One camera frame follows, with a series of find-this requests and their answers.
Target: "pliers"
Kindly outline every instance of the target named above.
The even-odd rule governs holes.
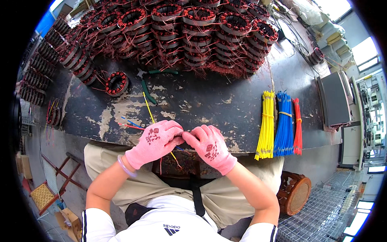
[[[139,70],[139,73],[137,74],[137,76],[141,77],[141,85],[142,85],[142,89],[144,90],[144,93],[145,93],[145,96],[153,103],[153,104],[157,104],[156,100],[154,98],[152,98],[149,94],[149,91],[148,91],[148,87],[146,86],[146,83],[145,83],[145,80],[144,78],[142,77],[143,74],[155,74],[155,73],[172,73],[172,74],[179,74],[178,71],[176,70],[171,70],[171,69],[165,69],[163,71],[159,71],[159,70],[150,70],[148,72],[146,71],[143,71],[141,70],[140,68],[137,68]]]

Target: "worn black table surface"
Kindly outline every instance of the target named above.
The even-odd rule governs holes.
[[[96,57],[94,62],[108,73],[125,72],[130,78],[128,91],[112,98],[84,86],[58,65],[48,96],[61,99],[64,111],[60,130],[97,141],[136,145],[141,130],[118,123],[126,123],[122,117],[143,127],[152,123],[141,80],[136,77],[138,66],[127,60],[117,62],[103,57]],[[329,75],[326,64],[317,65],[315,69],[321,77]],[[158,105],[149,102],[155,121],[172,119],[185,130],[212,124],[223,133],[230,152],[247,153],[255,152],[257,147],[263,91],[272,88],[276,93],[287,90],[292,98],[299,98],[304,149],[341,143],[341,132],[323,131],[315,75],[285,40],[273,45],[265,64],[250,80],[225,77],[215,72],[207,72],[206,79],[202,79],[193,72],[182,71],[178,75],[152,74],[144,75],[144,78],[158,102]]]

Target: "pink glove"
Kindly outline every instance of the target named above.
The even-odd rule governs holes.
[[[200,158],[222,175],[230,172],[235,166],[236,157],[228,152],[223,135],[214,126],[202,125],[194,128],[191,133],[183,132],[182,136],[187,144],[196,150]]]
[[[172,120],[152,124],[142,133],[139,144],[125,152],[126,159],[138,170],[143,164],[160,159],[176,145],[183,144],[184,140],[180,137],[183,131],[183,127]]]

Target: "bundle of yellow wires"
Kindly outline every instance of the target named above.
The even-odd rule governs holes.
[[[255,152],[255,159],[259,158],[273,158],[274,149],[274,92],[264,91],[262,95],[263,112],[262,124],[259,134],[259,141],[257,151]]]

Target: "person's left hand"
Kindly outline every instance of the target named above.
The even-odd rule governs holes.
[[[126,151],[128,163],[136,170],[146,163],[170,153],[176,145],[183,144],[183,127],[173,120],[163,120],[144,130],[138,145]]]

